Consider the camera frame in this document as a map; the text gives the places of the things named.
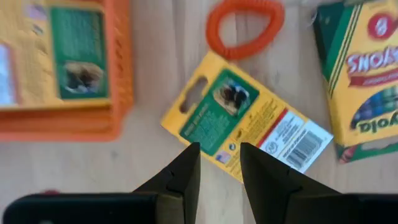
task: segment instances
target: red stripe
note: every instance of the red stripe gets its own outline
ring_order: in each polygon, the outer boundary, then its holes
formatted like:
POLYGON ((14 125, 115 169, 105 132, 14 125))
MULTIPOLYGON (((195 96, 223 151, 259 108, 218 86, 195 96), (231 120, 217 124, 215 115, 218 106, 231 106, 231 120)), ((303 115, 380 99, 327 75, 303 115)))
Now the red stripe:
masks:
POLYGON ((278 116, 278 118, 275 120, 274 124, 268 129, 266 134, 261 138, 259 143, 257 144, 257 147, 260 147, 261 144, 268 138, 268 136, 271 134, 271 132, 275 129, 275 127, 279 124, 280 121, 284 118, 284 116, 287 114, 288 110, 285 108, 281 114, 278 116))

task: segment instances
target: wooden table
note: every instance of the wooden table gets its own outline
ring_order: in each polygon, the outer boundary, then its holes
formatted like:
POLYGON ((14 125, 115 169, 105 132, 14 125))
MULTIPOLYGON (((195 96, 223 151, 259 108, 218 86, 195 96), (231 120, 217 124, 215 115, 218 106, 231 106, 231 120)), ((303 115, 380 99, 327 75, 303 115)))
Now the wooden table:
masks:
MULTIPOLYGON (((330 130, 310 10, 321 0, 286 1, 285 25, 261 54, 238 62, 320 126, 330 130)), ((0 210, 25 194, 128 192, 144 183, 185 147, 160 119, 208 51, 205 21, 216 0, 133 0, 135 97, 123 135, 110 143, 0 144, 0 210)), ((249 40, 266 25, 255 16, 227 19, 226 43, 249 40)), ((244 187, 202 160, 197 223, 254 223, 244 187)), ((398 192, 398 153, 347 165, 330 145, 308 176, 341 192, 398 192)))

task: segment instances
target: green label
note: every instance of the green label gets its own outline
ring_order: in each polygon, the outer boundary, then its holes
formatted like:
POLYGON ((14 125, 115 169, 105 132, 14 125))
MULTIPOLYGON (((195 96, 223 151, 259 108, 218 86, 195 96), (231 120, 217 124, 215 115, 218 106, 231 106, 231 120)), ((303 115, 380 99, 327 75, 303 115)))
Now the green label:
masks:
POLYGON ((108 97, 103 13, 51 7, 50 15, 60 98, 108 97))
POLYGON ((214 155, 258 95, 253 86, 224 69, 180 135, 190 142, 200 142, 203 152, 214 155))

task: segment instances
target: orange plastic basket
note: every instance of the orange plastic basket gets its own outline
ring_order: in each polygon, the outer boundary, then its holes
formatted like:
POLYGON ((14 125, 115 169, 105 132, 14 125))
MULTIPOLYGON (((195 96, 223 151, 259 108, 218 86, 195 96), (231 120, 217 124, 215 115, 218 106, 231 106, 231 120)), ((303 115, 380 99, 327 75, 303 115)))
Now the orange plastic basket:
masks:
POLYGON ((91 1, 103 4, 105 10, 111 105, 2 111, 0 141, 110 141, 118 137, 123 118, 133 102, 130 5, 129 0, 91 1))

